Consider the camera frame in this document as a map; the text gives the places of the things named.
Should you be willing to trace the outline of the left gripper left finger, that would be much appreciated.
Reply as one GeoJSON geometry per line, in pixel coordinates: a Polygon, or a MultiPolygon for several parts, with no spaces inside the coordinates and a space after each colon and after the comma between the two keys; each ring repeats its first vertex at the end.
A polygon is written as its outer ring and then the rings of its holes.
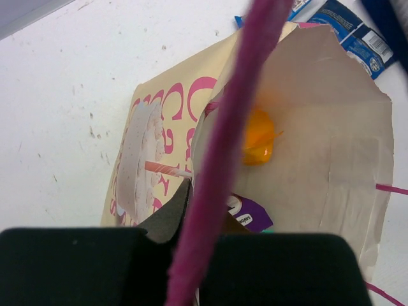
{"type": "Polygon", "coordinates": [[[163,305],[190,193],[185,179],[135,227],[4,230],[1,304],[163,305]]]}

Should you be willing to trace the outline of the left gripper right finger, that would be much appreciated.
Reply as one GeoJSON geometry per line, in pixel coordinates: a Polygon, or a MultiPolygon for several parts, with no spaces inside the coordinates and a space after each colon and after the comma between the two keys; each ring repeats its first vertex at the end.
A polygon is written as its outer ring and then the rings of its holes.
{"type": "Polygon", "coordinates": [[[224,219],[199,305],[371,305],[356,256],[341,237],[251,233],[224,219]]]}

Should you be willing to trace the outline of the purple blue snack packet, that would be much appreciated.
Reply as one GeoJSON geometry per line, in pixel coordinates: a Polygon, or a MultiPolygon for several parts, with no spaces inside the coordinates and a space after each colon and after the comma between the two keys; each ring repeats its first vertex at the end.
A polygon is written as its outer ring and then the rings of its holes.
{"type": "Polygon", "coordinates": [[[233,194],[228,198],[224,234],[272,233],[273,221],[255,201],[233,194]]]}

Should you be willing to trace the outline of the pink and cream paper bag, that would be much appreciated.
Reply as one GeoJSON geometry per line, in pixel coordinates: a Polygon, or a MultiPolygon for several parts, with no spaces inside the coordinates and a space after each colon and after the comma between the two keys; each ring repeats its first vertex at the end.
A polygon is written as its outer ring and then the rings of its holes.
{"type": "MultiPolygon", "coordinates": [[[[239,34],[140,84],[107,191],[102,226],[133,226],[197,175],[233,67],[239,34]]],[[[390,194],[391,99],[329,24],[288,22],[266,61],[256,107],[272,119],[269,162],[243,165],[234,192],[266,209],[278,232],[343,237],[366,280],[377,263],[390,194]]]]}

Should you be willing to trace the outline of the dark blue chips bag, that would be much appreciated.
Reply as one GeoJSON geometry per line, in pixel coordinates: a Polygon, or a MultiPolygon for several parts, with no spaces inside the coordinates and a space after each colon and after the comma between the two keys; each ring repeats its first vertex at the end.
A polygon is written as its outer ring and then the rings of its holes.
{"type": "Polygon", "coordinates": [[[327,0],[308,22],[331,25],[347,55],[358,61],[373,80],[396,62],[386,40],[336,0],[327,0]]]}

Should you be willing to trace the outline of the blue sweet chilli crisps bag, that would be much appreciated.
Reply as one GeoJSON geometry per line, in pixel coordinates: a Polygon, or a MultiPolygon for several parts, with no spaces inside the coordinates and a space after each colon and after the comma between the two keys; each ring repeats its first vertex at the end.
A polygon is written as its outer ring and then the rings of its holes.
{"type": "Polygon", "coordinates": [[[407,0],[362,0],[361,3],[407,73],[407,0]]]}

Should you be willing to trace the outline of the orange snack packet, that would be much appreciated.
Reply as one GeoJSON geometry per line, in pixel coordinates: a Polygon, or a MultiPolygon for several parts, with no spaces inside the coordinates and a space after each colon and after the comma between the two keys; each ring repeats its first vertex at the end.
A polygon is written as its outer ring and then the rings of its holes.
{"type": "Polygon", "coordinates": [[[283,132],[275,132],[275,126],[269,115],[255,107],[251,110],[242,146],[243,164],[254,166],[269,162],[273,144],[283,132]]]}

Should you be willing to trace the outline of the aluminium front rail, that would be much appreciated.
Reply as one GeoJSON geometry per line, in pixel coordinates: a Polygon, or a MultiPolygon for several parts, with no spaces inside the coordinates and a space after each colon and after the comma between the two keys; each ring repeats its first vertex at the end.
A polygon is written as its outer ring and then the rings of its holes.
{"type": "Polygon", "coordinates": [[[71,2],[73,0],[1,0],[1,40],[71,2]]]}

